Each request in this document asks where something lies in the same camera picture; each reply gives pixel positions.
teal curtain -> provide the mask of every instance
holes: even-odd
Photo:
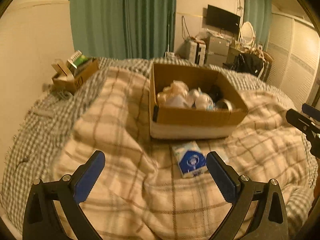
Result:
[[[268,45],[272,20],[272,0],[244,0],[244,22],[250,22],[256,32],[256,44]]]
[[[175,11],[176,0],[70,0],[74,47],[88,56],[162,57],[168,43],[173,51]]]

logo on tissue pack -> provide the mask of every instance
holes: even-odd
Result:
[[[199,163],[199,156],[198,155],[192,155],[188,160],[187,160],[187,165],[190,167],[194,167]]]

television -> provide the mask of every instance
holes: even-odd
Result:
[[[235,34],[239,33],[240,16],[208,5],[206,24]]]

bed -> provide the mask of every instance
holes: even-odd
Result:
[[[106,166],[81,208],[104,239],[208,239],[230,209],[210,174],[182,179],[170,151],[172,141],[150,138],[148,117],[151,61],[99,58],[100,70],[70,97],[50,93],[28,112],[6,158],[1,204],[18,232],[35,178],[72,174],[95,149]],[[191,64],[181,59],[156,62]],[[217,66],[239,91],[249,113],[231,136],[197,141],[204,154],[215,150],[239,174],[283,192],[289,234],[308,217],[318,165],[305,136],[285,121],[295,108],[282,91],[256,77]],[[237,235],[244,234],[254,205]],[[59,217],[69,236],[61,208]]]

cardboard box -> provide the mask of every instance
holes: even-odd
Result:
[[[206,93],[213,84],[220,87],[223,98],[233,111],[206,111],[165,107],[157,104],[156,95],[173,80],[185,82],[189,89],[200,87]],[[191,66],[154,63],[150,79],[150,134],[158,139],[209,139],[230,135],[247,115],[248,108],[227,78],[218,71]]]
[[[84,66],[81,66],[84,70],[81,71],[72,79],[68,79],[66,76],[56,74],[52,77],[53,84],[58,90],[67,90],[71,94],[74,94],[84,84],[89,77],[92,76],[99,69],[99,62],[97,59],[90,59]]]

